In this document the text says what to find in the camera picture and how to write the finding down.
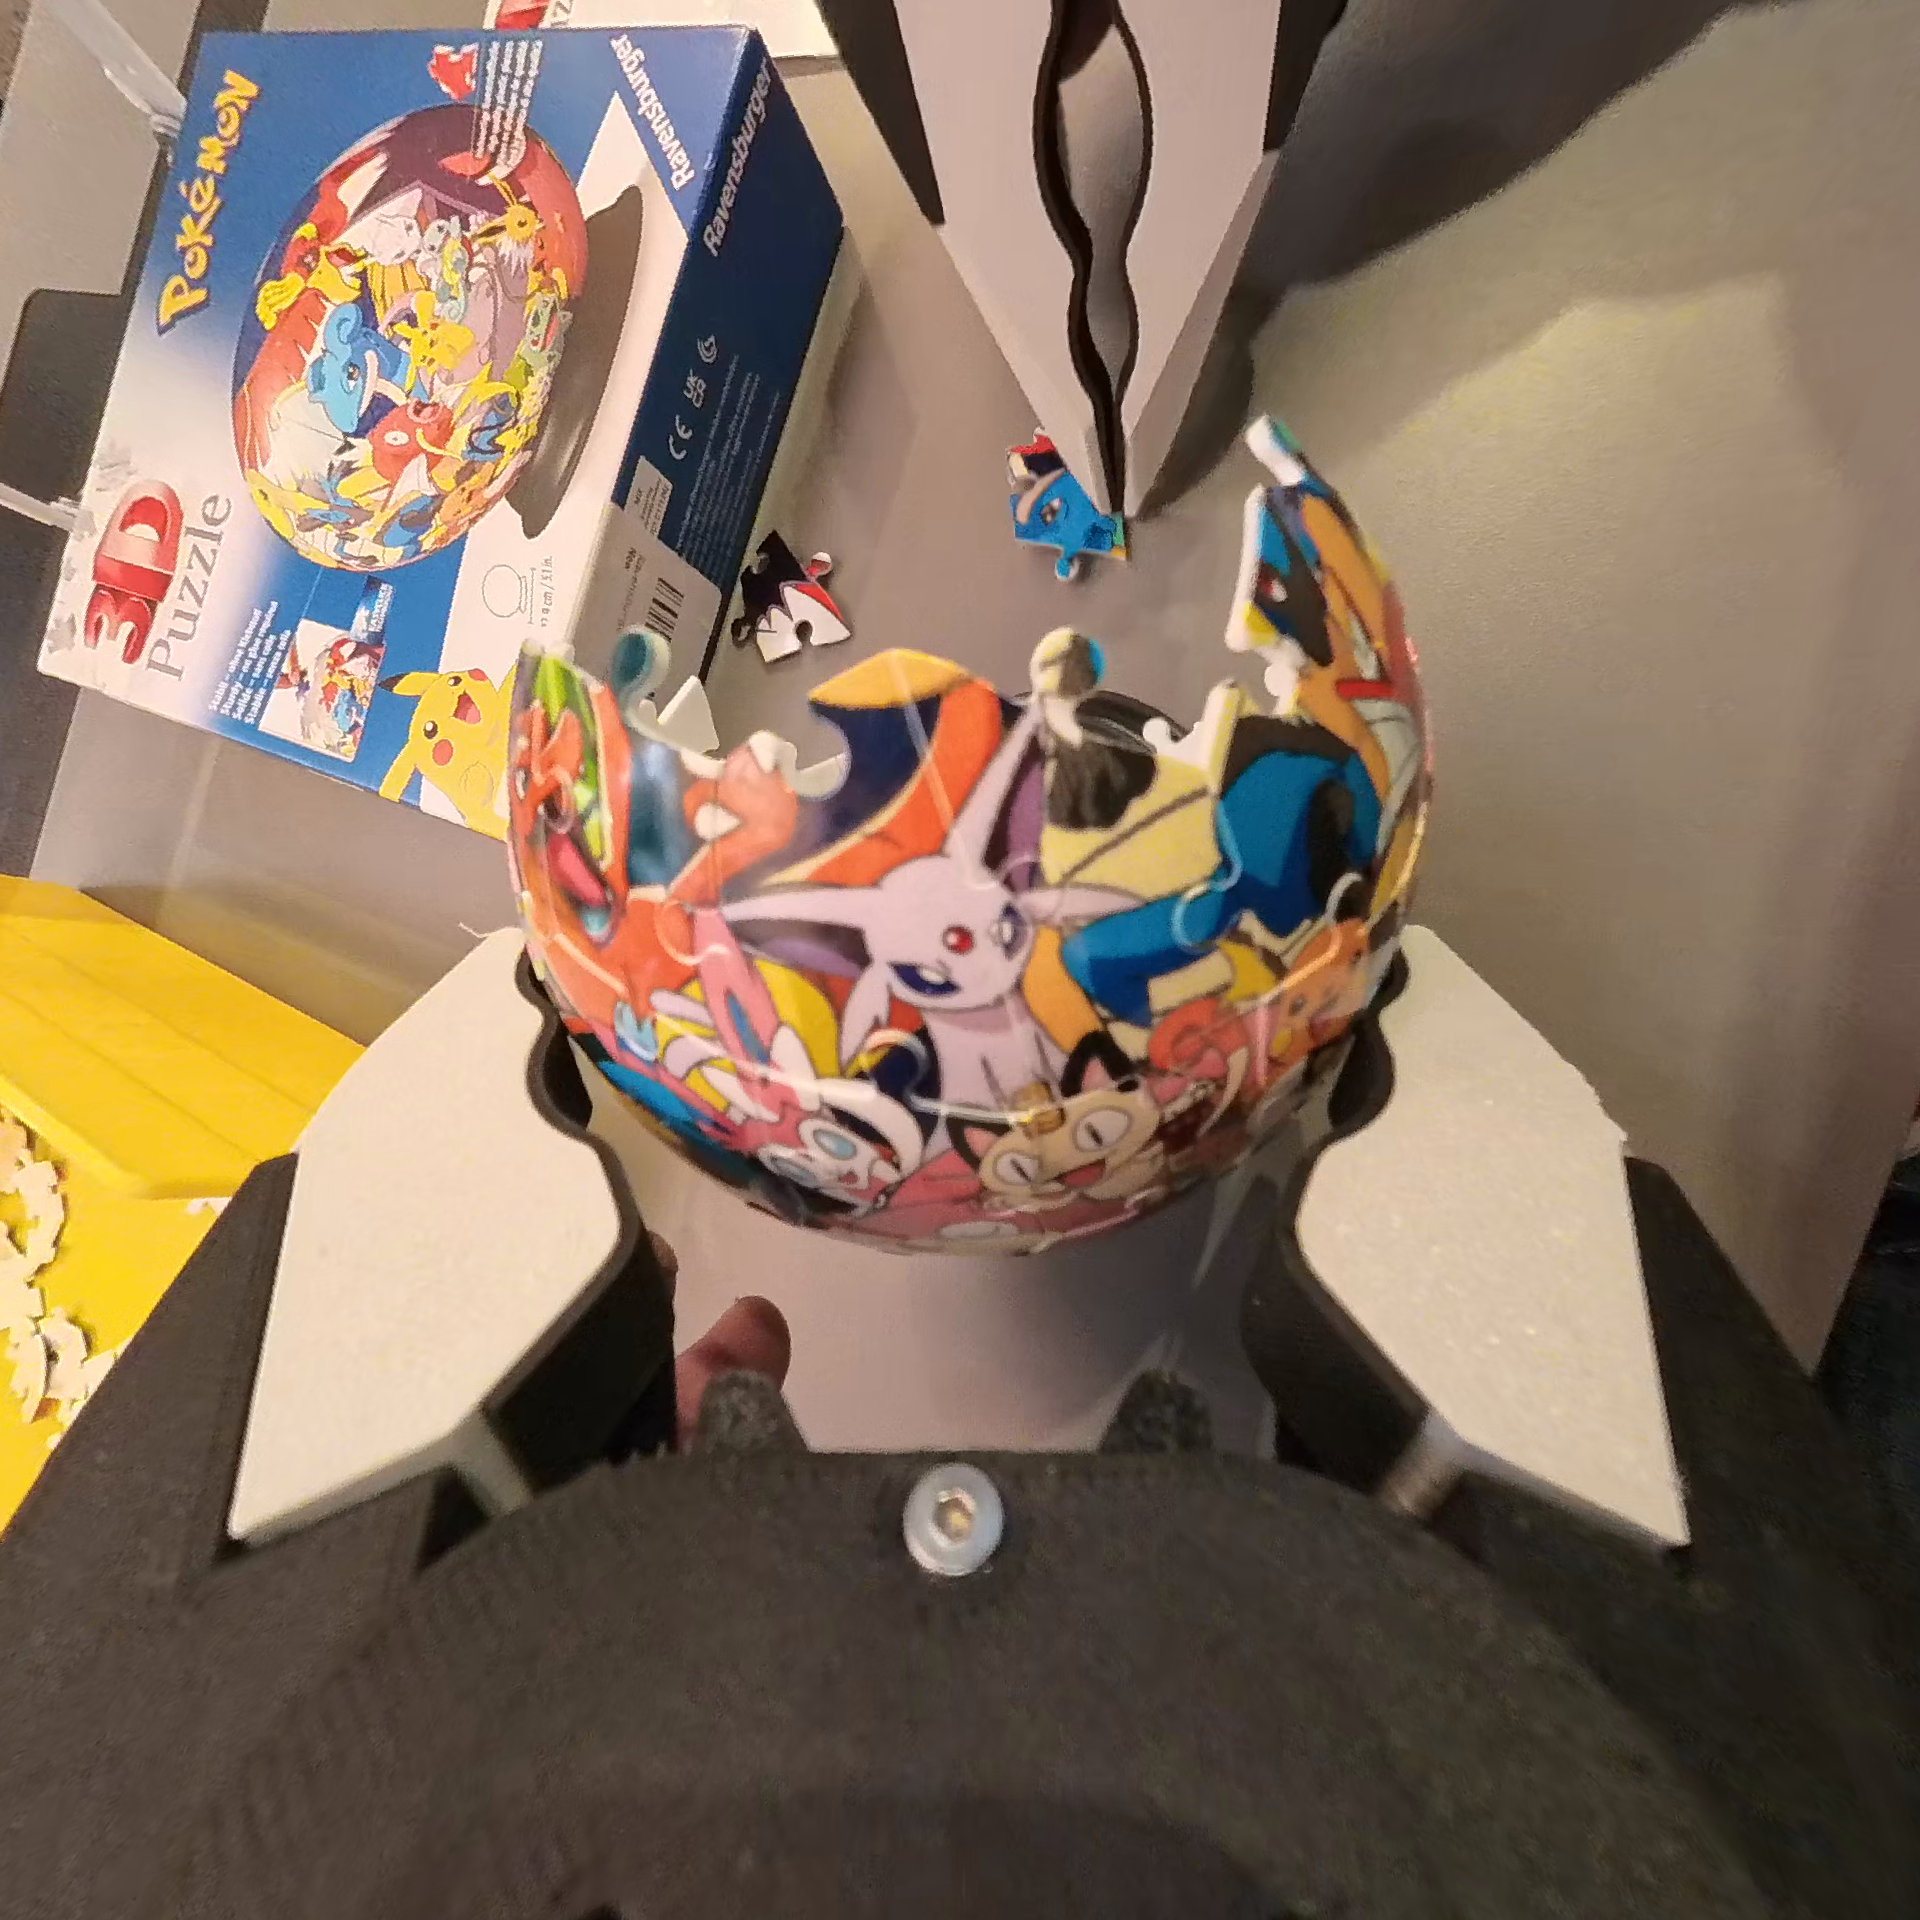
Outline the person's left hand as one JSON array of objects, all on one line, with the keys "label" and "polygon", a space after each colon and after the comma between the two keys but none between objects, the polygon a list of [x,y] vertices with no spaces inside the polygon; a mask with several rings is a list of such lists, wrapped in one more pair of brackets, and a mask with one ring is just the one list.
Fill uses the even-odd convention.
[{"label": "person's left hand", "polygon": [[679,1414],[692,1422],[707,1387],[729,1373],[751,1373],[783,1387],[793,1340],[783,1310],[761,1299],[737,1299],[711,1329],[678,1355]]}]

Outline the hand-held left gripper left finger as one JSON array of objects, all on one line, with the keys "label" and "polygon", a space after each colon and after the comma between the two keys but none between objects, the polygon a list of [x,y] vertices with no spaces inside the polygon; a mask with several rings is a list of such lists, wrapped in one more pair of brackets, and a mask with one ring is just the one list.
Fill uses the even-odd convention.
[{"label": "hand-held left gripper left finger", "polygon": [[670,1282],[521,934],[328,1093],[294,1189],[226,1529],[263,1546],[430,1476],[511,1514],[670,1440]]}]

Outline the pile of white puzzle pieces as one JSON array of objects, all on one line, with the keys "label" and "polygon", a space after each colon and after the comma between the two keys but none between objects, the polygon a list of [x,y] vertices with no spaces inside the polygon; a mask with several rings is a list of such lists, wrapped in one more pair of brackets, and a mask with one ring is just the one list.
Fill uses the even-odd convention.
[{"label": "pile of white puzzle pieces", "polygon": [[55,1425],[49,1448],[102,1390],[124,1347],[97,1349],[44,1276],[64,1248],[66,1194],[38,1137],[3,1110],[3,1338],[9,1392],[25,1425]]}]

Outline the yellow cardboard box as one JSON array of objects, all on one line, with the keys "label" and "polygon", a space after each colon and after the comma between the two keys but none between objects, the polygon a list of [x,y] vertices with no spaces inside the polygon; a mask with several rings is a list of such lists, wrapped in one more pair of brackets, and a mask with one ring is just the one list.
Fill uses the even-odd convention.
[{"label": "yellow cardboard box", "polygon": [[[254,1165],[287,1154],[364,1049],[90,897],[3,881],[3,1113],[59,1165],[44,1276],[102,1349],[131,1344]],[[25,1425],[3,1338],[3,1521],[59,1448]]]}]

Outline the colourful puzzle ball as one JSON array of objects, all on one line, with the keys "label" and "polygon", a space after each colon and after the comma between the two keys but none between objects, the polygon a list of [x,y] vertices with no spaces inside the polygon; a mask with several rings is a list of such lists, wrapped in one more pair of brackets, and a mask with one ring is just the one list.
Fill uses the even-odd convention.
[{"label": "colourful puzzle ball", "polygon": [[506,768],[527,962],[656,1138],[756,1209],[1023,1258],[1243,1164],[1402,946],[1433,749],[1402,595],[1282,420],[1199,721],[1051,632],[1017,694],[889,650],[839,754],[679,738],[641,669],[527,646]]}]

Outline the person's blue jeans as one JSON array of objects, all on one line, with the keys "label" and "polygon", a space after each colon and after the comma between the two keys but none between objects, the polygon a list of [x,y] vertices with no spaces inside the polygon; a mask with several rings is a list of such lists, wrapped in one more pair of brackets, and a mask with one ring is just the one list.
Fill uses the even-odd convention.
[{"label": "person's blue jeans", "polygon": [[1816,1370],[1823,1400],[1918,1529],[1918,1154],[1896,1161]]}]

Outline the blue white puzzle box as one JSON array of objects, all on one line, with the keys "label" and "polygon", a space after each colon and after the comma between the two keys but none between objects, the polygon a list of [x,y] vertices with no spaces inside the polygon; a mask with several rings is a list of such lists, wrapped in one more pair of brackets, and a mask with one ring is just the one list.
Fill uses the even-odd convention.
[{"label": "blue white puzzle box", "polygon": [[39,668],[490,836],[530,644],[715,747],[842,241],[753,29],[206,37]]}]

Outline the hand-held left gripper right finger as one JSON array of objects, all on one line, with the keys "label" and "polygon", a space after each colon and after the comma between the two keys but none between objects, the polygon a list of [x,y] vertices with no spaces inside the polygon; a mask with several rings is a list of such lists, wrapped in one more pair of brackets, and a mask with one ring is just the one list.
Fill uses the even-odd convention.
[{"label": "hand-held left gripper right finger", "polygon": [[1624,1132],[1430,928],[1270,1194],[1242,1347],[1315,1470],[1409,1521],[1490,1481],[1689,1546]]}]

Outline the black red white puzzle piece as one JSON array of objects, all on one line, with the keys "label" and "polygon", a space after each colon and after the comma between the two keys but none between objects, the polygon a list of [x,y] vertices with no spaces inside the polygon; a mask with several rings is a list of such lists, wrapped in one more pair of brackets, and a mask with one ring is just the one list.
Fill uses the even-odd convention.
[{"label": "black red white puzzle piece", "polygon": [[848,617],[830,593],[832,572],[830,553],[801,556],[780,531],[763,536],[738,577],[729,642],[737,650],[751,644],[770,665],[848,641]]}]

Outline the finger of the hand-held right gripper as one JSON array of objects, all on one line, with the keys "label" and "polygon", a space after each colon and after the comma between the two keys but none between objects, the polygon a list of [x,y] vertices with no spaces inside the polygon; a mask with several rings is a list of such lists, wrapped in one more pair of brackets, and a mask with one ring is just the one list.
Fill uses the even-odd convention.
[{"label": "finger of the hand-held right gripper", "polygon": [[1070,34],[1060,3],[900,3],[906,69],[950,256],[1068,466],[1120,508],[1113,376],[1089,314],[1094,233],[1074,204],[1060,116]]},{"label": "finger of the hand-held right gripper", "polygon": [[1276,169],[1282,3],[1096,4],[1087,64],[1089,325],[1118,434],[1118,500],[1172,450]]}]

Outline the white joined puzzle pieces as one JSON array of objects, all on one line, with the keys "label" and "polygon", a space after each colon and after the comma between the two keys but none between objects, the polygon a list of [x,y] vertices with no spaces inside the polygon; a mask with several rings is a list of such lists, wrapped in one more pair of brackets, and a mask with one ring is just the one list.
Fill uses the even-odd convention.
[{"label": "white joined puzzle pieces", "polygon": [[1056,581],[1079,581],[1094,561],[1130,561],[1124,517],[1094,502],[1048,433],[1009,449],[1006,484],[1016,539],[1046,548]]}]

